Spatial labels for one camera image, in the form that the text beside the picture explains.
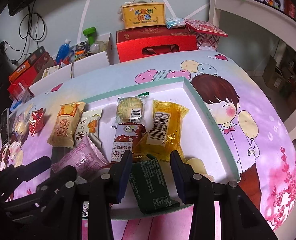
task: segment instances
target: pink bow tie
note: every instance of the pink bow tie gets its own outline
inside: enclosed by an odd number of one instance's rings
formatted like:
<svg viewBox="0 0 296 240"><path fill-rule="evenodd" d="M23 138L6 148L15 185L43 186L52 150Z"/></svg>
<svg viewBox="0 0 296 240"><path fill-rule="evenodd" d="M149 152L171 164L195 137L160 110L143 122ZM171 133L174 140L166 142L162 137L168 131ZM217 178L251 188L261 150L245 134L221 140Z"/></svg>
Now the pink bow tie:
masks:
<svg viewBox="0 0 296 240"><path fill-rule="evenodd" d="M224 134L228 134L231 131L235 131L236 128L234 126L230 127L229 129L224 129Z"/></svg>

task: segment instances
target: barcode number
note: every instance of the barcode number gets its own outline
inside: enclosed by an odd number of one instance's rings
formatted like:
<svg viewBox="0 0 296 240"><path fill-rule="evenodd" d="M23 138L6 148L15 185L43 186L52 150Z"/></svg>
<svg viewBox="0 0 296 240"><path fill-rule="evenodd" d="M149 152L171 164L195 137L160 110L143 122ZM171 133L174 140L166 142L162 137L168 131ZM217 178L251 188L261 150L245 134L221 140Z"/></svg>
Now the barcode number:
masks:
<svg viewBox="0 0 296 240"><path fill-rule="evenodd" d="M165 144L169 119L170 114L156 112L153 118L153 128L149 131L148 138L162 141L162 144Z"/></svg>
<svg viewBox="0 0 296 240"><path fill-rule="evenodd" d="M141 119L141 108L131 110L130 122L140 122Z"/></svg>

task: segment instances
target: yellow box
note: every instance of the yellow box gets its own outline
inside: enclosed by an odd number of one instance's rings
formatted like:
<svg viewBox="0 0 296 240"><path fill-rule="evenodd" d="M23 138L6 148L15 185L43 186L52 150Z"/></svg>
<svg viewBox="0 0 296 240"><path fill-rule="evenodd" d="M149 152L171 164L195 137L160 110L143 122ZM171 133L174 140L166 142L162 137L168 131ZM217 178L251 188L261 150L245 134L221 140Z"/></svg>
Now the yellow box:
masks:
<svg viewBox="0 0 296 240"><path fill-rule="evenodd" d="M125 29L166 24L165 3L133 2L121 6Z"/></svg>

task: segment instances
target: white desk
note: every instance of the white desk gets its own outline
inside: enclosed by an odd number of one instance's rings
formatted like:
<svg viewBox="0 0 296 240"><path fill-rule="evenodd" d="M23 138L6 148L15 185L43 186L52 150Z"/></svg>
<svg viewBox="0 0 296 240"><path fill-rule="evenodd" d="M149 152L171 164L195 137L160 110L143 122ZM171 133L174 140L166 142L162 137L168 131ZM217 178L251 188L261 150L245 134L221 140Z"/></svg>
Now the white desk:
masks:
<svg viewBox="0 0 296 240"><path fill-rule="evenodd" d="M279 10L255 0L210 0L209 22L217 27L219 27L222 10L260 25L296 51L296 21ZM294 140L296 138L296 110L284 124L290 138Z"/></svg>

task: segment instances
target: yellow snack package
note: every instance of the yellow snack package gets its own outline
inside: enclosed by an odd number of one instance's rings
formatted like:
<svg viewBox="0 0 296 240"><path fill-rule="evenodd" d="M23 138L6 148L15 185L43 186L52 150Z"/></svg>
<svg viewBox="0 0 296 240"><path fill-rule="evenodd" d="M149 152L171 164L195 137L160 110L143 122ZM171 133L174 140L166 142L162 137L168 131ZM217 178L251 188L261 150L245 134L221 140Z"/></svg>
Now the yellow snack package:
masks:
<svg viewBox="0 0 296 240"><path fill-rule="evenodd" d="M153 128L132 149L134 159L143 159L150 153L160 160L169 161L170 153L177 150L185 161L180 134L182 119L188 112L188 108L176 103L153 100Z"/></svg>
<svg viewBox="0 0 296 240"><path fill-rule="evenodd" d="M85 106L84 102L74 102L62 105L56 124L47 143L57 147L72 148L75 144L73 135Z"/></svg>

